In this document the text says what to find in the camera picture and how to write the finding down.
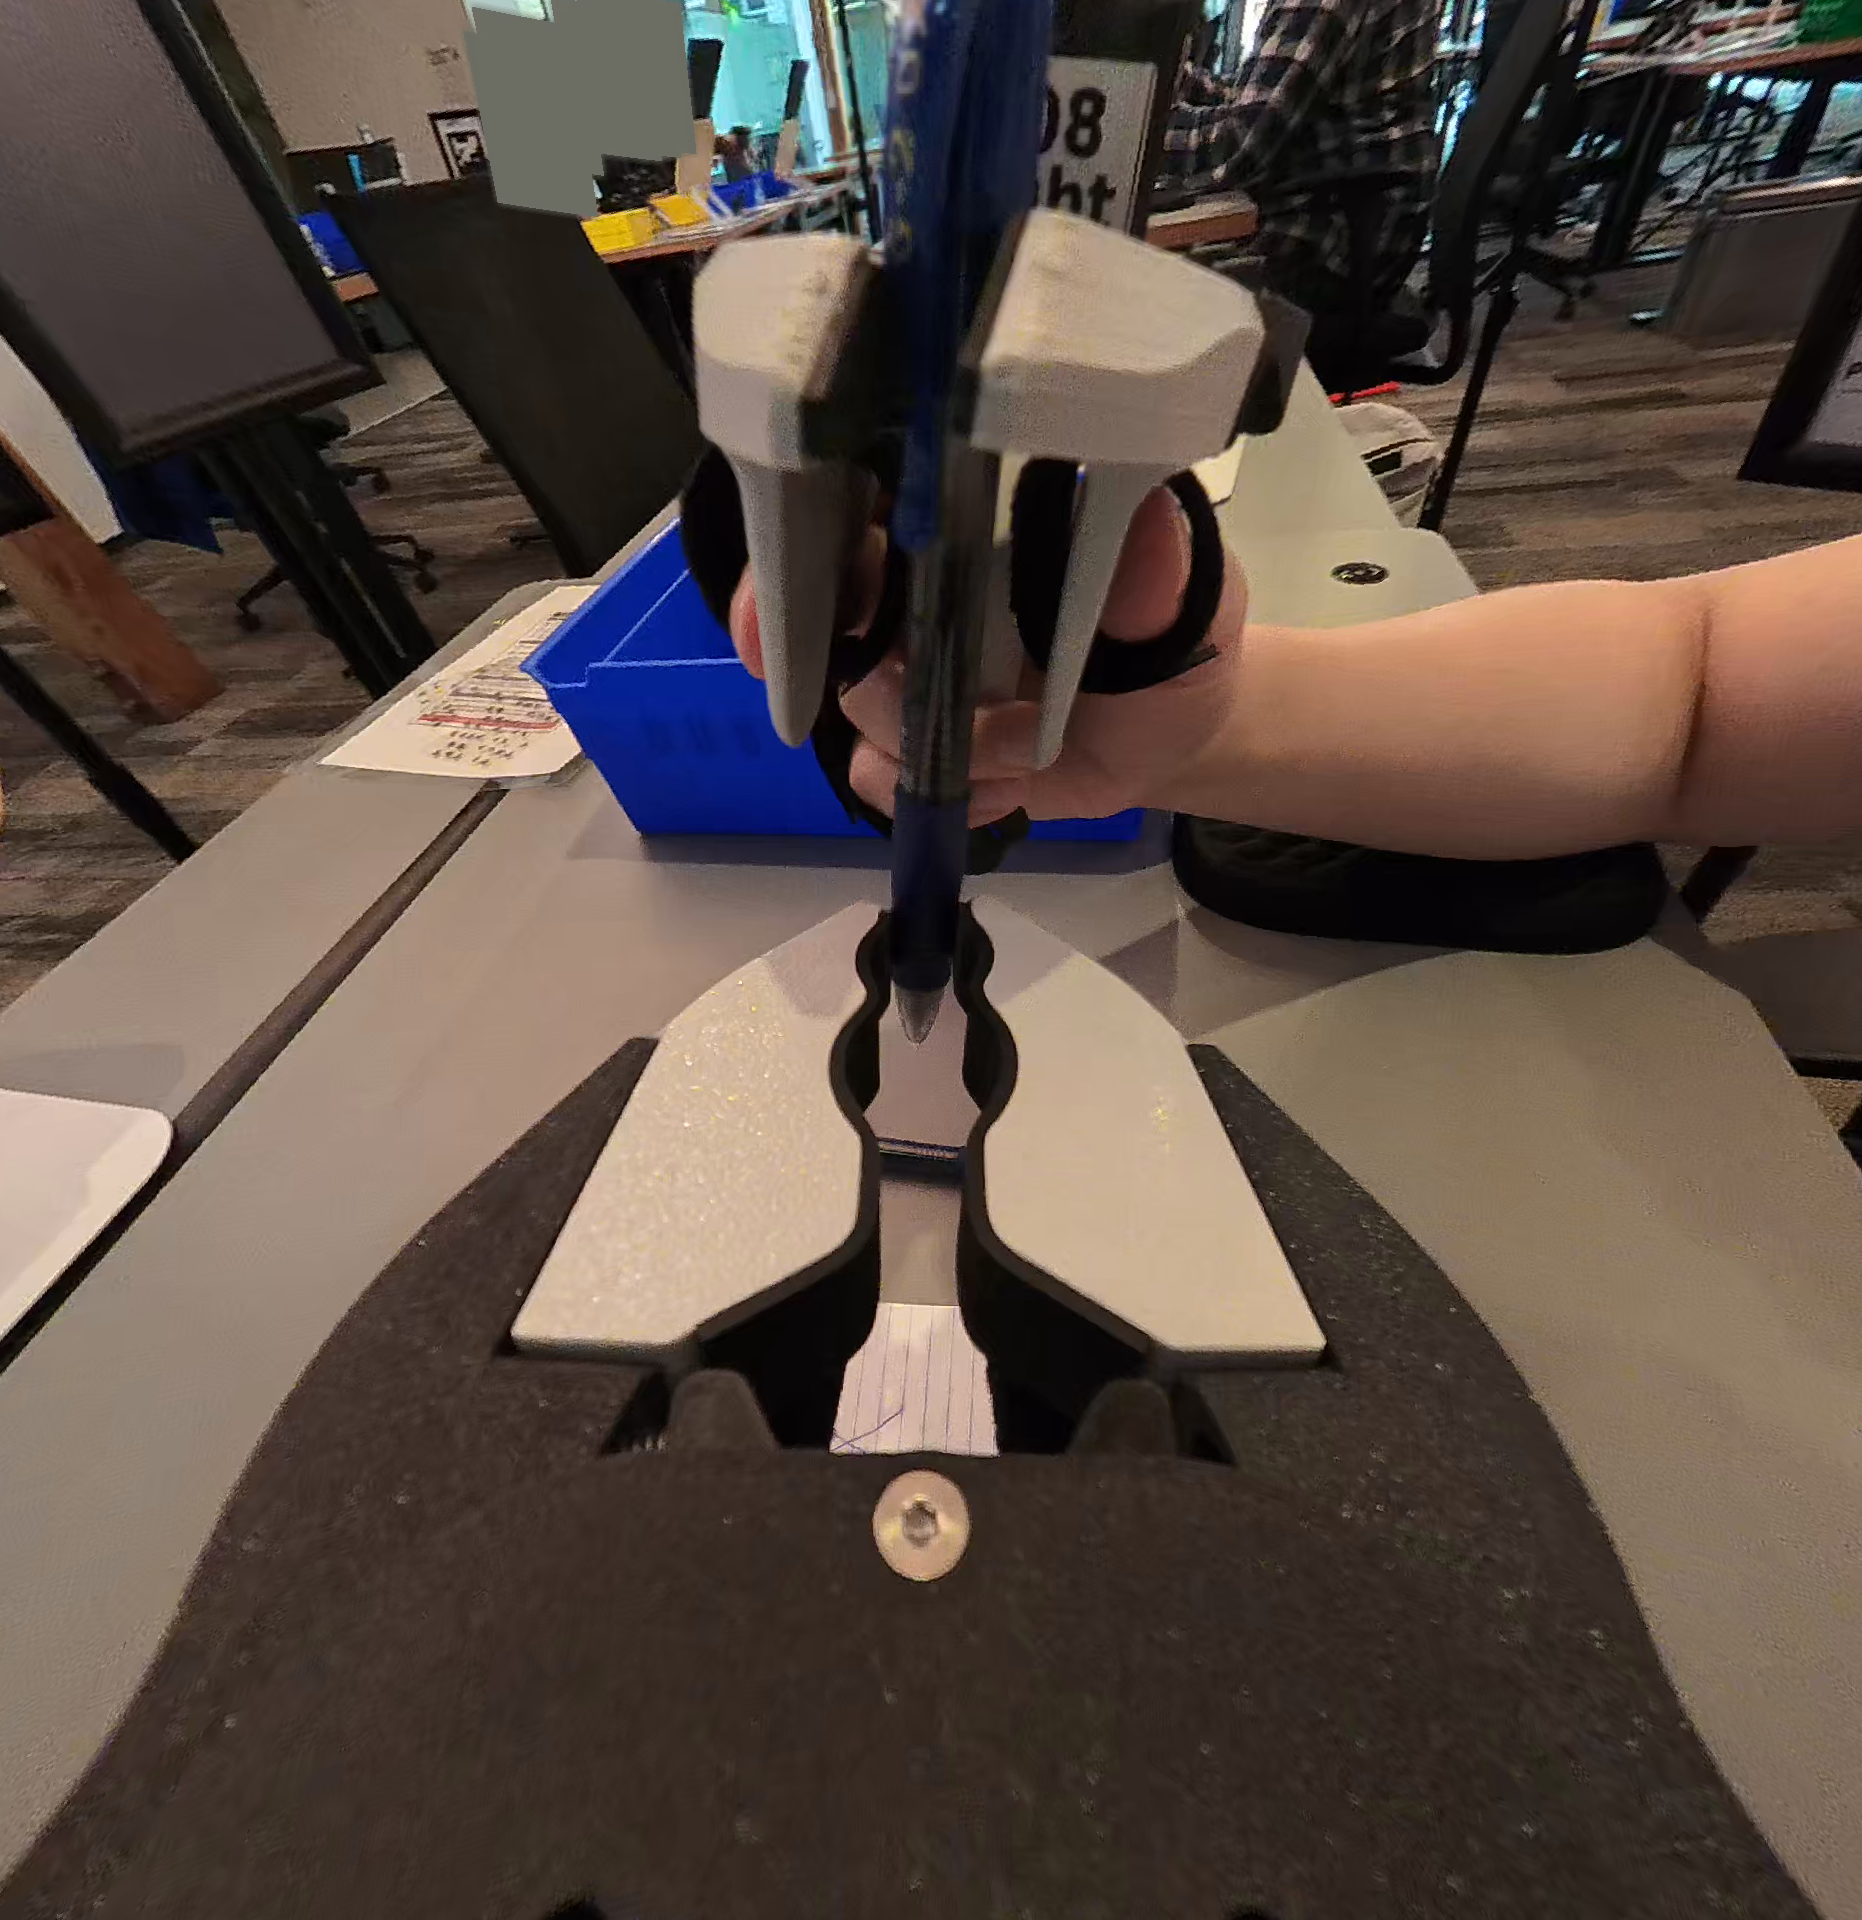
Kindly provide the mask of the blue cloth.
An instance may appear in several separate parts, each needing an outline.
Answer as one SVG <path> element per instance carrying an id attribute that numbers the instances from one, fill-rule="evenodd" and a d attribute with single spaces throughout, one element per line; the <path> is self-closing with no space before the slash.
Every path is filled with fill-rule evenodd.
<path id="1" fill-rule="evenodd" d="M 224 553 L 218 527 L 230 502 L 214 477 L 195 454 L 169 454 L 144 462 L 114 462 L 85 447 L 110 509 L 123 534 L 141 542 Z"/>

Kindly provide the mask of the black framed easel board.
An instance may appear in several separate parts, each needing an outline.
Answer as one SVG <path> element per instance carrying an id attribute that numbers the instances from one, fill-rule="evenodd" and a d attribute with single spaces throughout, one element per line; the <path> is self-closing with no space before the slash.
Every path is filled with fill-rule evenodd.
<path id="1" fill-rule="evenodd" d="M 382 384 L 178 5 L 0 2 L 0 334 L 114 466 Z"/>

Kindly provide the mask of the white lined notepad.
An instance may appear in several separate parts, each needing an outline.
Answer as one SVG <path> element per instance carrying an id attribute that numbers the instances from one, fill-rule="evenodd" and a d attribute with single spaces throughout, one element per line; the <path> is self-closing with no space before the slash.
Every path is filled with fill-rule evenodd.
<path id="1" fill-rule="evenodd" d="M 850 1355 L 829 1453 L 996 1453 L 984 1357 L 952 1305 L 878 1305 Z"/>

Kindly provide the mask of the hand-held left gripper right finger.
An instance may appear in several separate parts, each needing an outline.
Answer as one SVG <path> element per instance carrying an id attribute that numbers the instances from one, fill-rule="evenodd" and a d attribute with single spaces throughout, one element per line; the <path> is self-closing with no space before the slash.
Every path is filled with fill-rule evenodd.
<path id="1" fill-rule="evenodd" d="M 1019 911 L 969 911 L 967 1224 L 989 1265 L 1153 1370 L 1315 1365 L 1326 1337 L 1178 1030 Z"/>

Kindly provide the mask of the person's right forearm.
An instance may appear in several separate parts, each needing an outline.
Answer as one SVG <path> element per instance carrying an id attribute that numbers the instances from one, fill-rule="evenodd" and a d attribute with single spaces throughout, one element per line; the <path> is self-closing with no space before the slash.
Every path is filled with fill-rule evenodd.
<path id="1" fill-rule="evenodd" d="M 1862 837 L 1862 534 L 1270 630 L 1242 666 L 1260 825 L 1456 856 Z"/>

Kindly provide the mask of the grey cabinet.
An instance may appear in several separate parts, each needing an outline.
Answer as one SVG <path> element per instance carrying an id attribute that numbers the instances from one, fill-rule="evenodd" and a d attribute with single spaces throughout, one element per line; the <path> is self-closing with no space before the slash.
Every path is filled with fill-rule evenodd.
<path id="1" fill-rule="evenodd" d="M 1654 321 L 1691 347 L 1790 342 L 1862 200 L 1862 174 L 1716 193 Z"/>

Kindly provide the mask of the white printed paper sheet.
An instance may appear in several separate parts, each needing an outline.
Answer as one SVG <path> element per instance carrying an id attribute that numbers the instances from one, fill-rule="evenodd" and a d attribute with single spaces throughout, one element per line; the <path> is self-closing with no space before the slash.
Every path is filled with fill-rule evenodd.
<path id="1" fill-rule="evenodd" d="M 581 749 L 529 665 L 591 590 L 584 582 L 547 588 L 342 740 L 321 766 L 503 787 L 565 777 Z"/>

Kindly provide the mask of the black mesh chair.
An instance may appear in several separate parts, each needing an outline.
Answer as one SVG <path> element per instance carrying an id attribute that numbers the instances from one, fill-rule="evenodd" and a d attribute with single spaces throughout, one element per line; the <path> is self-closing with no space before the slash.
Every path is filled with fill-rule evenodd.
<path id="1" fill-rule="evenodd" d="M 1171 821 L 1171 874 L 1197 908 L 1257 932 L 1542 957 L 1641 941 L 1670 899 L 1661 856 L 1648 843 L 1469 860 L 1188 815 Z"/>

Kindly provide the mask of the black framed sign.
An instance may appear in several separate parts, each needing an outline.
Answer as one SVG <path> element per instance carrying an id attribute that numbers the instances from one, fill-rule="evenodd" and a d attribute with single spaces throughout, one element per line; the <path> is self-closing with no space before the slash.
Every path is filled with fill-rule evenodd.
<path id="1" fill-rule="evenodd" d="M 1737 479 L 1862 495 L 1862 200 L 1810 302 Z"/>

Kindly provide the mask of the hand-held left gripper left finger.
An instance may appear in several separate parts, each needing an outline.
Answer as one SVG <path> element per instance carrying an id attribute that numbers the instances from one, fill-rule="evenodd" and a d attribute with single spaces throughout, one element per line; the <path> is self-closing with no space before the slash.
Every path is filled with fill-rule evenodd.
<path id="1" fill-rule="evenodd" d="M 850 906 L 655 1042 L 518 1318 L 529 1355 L 842 1370 L 878 1312 L 885 919 Z"/>

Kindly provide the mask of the white flat panel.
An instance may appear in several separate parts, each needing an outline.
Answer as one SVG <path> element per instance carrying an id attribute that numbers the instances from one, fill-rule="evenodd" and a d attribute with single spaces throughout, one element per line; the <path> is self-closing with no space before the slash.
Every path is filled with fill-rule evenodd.
<path id="1" fill-rule="evenodd" d="M 162 1113 L 0 1089 L 0 1346 L 147 1188 Z"/>

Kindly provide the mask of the wooden desk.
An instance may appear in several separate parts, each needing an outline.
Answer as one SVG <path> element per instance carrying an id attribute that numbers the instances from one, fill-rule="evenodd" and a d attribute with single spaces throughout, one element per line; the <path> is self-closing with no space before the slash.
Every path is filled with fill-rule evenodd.
<path id="1" fill-rule="evenodd" d="M 1779 146 L 1767 164 L 1765 179 L 1795 179 L 1806 169 L 1822 131 L 1831 96 L 1839 84 L 1862 84 L 1862 35 L 1810 40 L 1769 46 L 1728 49 L 1721 42 L 1695 53 L 1621 53 L 1606 46 L 1587 53 L 1579 67 L 1581 81 L 1616 81 L 1651 76 L 1645 114 L 1658 119 L 1662 97 L 1678 81 L 1744 81 L 1805 84 L 1806 94 L 1783 131 Z"/>

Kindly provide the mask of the blue plastic bin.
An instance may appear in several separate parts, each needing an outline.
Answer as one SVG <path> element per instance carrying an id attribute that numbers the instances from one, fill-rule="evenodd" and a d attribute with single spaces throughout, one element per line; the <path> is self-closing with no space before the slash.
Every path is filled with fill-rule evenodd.
<path id="1" fill-rule="evenodd" d="M 776 736 L 690 579 L 679 520 L 634 545 L 523 670 L 643 837 L 878 837 L 811 749 Z"/>

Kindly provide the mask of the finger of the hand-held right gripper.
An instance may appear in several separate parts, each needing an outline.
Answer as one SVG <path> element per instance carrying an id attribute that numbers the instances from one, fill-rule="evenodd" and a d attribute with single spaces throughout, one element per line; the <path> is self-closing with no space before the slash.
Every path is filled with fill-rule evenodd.
<path id="1" fill-rule="evenodd" d="M 1035 766 L 1066 744 L 1130 520 L 1149 492 L 1284 419 L 1308 317 L 1181 255 L 1037 208 L 958 359 L 958 444 L 1079 477 Z"/>
<path id="2" fill-rule="evenodd" d="M 856 457 L 878 423 L 878 255 L 839 233 L 730 241 L 695 287 L 699 423 L 740 501 L 763 686 L 801 749 L 870 519 Z"/>

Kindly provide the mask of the person's right hand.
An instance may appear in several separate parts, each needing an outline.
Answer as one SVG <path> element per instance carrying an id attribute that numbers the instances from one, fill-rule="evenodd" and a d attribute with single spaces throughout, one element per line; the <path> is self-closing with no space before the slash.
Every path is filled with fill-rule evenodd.
<path id="1" fill-rule="evenodd" d="M 1163 639 L 1190 595 L 1197 524 L 1171 490 L 1152 492 L 1130 520 L 1099 629 L 1132 650 Z M 1040 766 L 1040 682 L 1031 666 L 1013 698 L 982 703 L 969 754 L 969 823 L 995 825 L 1017 811 L 1033 823 L 1101 818 L 1132 808 L 1190 808 L 1199 774 L 1226 718 L 1241 639 L 1244 578 L 1222 555 L 1220 588 L 1200 660 L 1181 678 L 1122 694 L 1082 690 L 1058 757 Z M 894 641 L 837 694 L 848 729 L 847 784 L 864 811 L 888 821 L 902 774 L 904 646 Z"/>

